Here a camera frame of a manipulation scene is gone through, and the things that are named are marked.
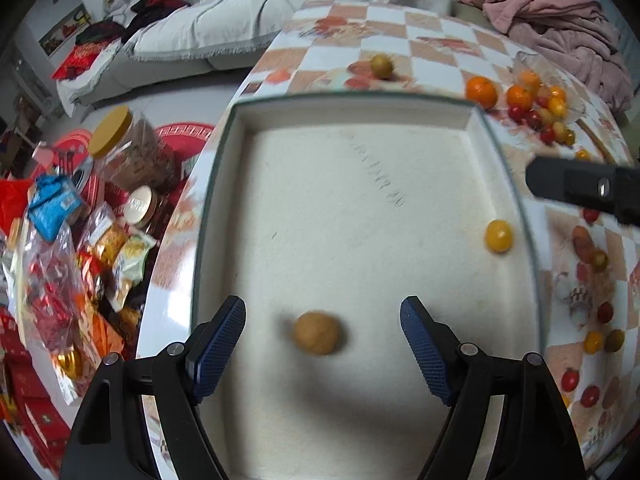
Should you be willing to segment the yellow cherry tomato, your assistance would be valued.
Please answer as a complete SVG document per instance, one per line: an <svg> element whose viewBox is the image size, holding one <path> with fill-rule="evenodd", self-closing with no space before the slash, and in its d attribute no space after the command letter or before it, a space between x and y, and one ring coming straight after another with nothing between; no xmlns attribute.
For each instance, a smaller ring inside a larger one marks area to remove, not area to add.
<svg viewBox="0 0 640 480"><path fill-rule="evenodd" d="M504 254L513 246L513 232L506 220L495 219L488 223L485 230L485 244L495 254Z"/></svg>

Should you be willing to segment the brown longan fruit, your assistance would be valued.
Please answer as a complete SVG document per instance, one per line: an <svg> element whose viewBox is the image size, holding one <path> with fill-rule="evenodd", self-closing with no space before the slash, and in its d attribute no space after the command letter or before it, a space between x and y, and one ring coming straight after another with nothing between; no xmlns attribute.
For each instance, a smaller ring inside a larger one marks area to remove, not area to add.
<svg viewBox="0 0 640 480"><path fill-rule="evenodd" d="M307 311L296 318L292 328L296 348L311 356L329 356L346 342L341 320L328 312Z"/></svg>

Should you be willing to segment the olive longan fruit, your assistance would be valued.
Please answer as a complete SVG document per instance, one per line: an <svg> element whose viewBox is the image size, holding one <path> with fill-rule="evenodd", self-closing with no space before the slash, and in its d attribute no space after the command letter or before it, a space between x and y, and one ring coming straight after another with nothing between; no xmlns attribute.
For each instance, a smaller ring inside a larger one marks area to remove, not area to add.
<svg viewBox="0 0 640 480"><path fill-rule="evenodd" d="M389 80L394 74L394 63L392 59L385 54L372 56L369 65L371 73L375 78Z"/></svg>

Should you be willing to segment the clear glass fruit bowl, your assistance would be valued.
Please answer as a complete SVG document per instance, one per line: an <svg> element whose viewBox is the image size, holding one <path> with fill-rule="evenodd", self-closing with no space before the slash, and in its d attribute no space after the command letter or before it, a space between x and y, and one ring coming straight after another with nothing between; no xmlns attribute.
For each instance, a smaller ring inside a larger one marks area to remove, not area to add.
<svg viewBox="0 0 640 480"><path fill-rule="evenodd" d="M561 118L567 124L577 122L585 114L585 102L570 77L541 54L518 51L512 74L514 82L529 91L535 104L550 113L564 110Z"/></svg>

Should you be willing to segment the large orange mandarin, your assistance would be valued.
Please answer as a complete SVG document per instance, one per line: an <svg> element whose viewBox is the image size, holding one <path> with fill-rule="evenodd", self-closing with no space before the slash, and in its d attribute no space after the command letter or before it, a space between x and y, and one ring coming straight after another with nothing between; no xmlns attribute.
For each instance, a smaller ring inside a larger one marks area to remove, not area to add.
<svg viewBox="0 0 640 480"><path fill-rule="evenodd" d="M465 99L478 104L483 110L494 108L498 97L494 83L483 76L471 77L465 84Z"/></svg>

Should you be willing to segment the pink blanket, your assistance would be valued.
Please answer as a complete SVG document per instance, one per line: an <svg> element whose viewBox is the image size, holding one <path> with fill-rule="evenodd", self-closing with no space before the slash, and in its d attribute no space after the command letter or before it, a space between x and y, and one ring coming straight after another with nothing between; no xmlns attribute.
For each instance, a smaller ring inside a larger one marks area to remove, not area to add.
<svg viewBox="0 0 640 480"><path fill-rule="evenodd" d="M629 110L634 84L620 31L599 0L459 0L483 11L491 26L560 66L608 104Z"/></svg>

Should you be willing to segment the white-lid small jar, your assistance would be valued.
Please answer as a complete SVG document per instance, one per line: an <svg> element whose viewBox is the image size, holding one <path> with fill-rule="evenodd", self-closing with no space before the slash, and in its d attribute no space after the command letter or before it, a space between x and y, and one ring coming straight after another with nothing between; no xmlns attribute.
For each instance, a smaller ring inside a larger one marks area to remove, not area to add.
<svg viewBox="0 0 640 480"><path fill-rule="evenodd" d="M149 185L136 188L129 194L124 206L126 223L140 230L146 228L152 222L157 211L160 210L162 200L163 197L158 195Z"/></svg>

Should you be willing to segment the blue snack packet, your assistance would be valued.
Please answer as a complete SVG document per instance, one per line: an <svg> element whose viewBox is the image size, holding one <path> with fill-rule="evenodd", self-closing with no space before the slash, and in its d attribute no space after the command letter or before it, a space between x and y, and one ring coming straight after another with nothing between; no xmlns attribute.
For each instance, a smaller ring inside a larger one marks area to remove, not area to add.
<svg viewBox="0 0 640 480"><path fill-rule="evenodd" d="M78 219L85 218L87 204L64 174L40 174L35 187L27 217L39 235L52 244L64 223L72 226Z"/></svg>

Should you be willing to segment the yellow-lid plastic jar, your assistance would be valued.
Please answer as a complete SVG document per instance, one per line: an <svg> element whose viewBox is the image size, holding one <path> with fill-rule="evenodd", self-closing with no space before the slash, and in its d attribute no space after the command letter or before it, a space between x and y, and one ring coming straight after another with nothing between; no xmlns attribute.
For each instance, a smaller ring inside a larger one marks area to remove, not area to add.
<svg viewBox="0 0 640 480"><path fill-rule="evenodd" d="M158 192L178 183L175 153L143 114L128 106L111 110L96 127L88 145L99 176L125 192L143 185Z"/></svg>

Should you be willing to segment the white shallow tray box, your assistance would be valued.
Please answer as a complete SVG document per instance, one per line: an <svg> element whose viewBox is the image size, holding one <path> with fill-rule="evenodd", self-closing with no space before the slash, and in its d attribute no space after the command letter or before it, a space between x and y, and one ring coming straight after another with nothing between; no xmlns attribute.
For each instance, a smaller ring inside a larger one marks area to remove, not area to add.
<svg viewBox="0 0 640 480"><path fill-rule="evenodd" d="M540 346L537 269L497 137L434 96L314 93L232 107L205 195L193 316L240 297L246 323L200 407L233 479L413 479L448 411L399 323L416 296L495 356ZM506 220L513 246L485 230ZM340 351L292 328L337 316Z"/></svg>

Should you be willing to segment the white covered sofa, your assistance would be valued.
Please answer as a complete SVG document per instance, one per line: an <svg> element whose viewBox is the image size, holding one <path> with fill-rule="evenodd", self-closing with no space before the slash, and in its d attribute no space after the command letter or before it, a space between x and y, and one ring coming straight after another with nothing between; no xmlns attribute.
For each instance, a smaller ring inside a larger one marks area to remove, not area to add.
<svg viewBox="0 0 640 480"><path fill-rule="evenodd" d="M103 15L128 26L142 0L103 0ZM447 15L451 0L182 0L185 5L101 52L85 73L56 85L66 115L135 88L254 65L307 4L390 3Z"/></svg>

